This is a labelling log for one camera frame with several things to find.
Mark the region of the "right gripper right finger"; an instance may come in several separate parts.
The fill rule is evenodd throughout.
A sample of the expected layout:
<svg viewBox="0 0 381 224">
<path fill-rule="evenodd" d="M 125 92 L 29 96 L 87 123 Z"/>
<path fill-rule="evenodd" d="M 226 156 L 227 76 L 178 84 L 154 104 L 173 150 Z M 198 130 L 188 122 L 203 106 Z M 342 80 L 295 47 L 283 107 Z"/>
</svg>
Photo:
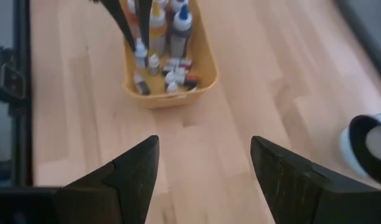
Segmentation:
<svg viewBox="0 0 381 224">
<path fill-rule="evenodd" d="M 250 154 L 276 223 L 381 223 L 381 190 L 261 136 L 252 137 Z"/>
</svg>

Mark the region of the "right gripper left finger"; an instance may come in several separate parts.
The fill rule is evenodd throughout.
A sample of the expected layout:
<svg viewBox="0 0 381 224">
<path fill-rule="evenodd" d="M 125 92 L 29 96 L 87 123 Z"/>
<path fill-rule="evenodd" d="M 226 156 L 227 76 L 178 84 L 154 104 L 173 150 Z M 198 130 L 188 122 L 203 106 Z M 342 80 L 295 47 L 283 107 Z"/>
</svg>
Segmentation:
<svg viewBox="0 0 381 224">
<path fill-rule="evenodd" d="M 63 187 L 0 187 L 0 223 L 144 223 L 159 167 L 151 135 Z"/>
</svg>

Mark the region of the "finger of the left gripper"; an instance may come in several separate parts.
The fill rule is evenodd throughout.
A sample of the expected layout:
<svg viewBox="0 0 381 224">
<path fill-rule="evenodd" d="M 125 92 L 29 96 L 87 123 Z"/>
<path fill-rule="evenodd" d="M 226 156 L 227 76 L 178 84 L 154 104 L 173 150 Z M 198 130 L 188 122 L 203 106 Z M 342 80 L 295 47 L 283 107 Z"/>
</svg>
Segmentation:
<svg viewBox="0 0 381 224">
<path fill-rule="evenodd" d="M 149 23 L 153 0 L 137 0 L 137 16 L 141 38 L 149 49 Z"/>
<path fill-rule="evenodd" d="M 126 20 L 126 16 L 121 8 L 119 0 L 92 0 L 94 4 L 102 4 L 103 7 L 108 11 L 110 16 L 115 20 L 116 24 L 120 28 L 122 34 L 124 35 L 130 49 L 135 51 L 135 41 L 129 24 Z"/>
</svg>

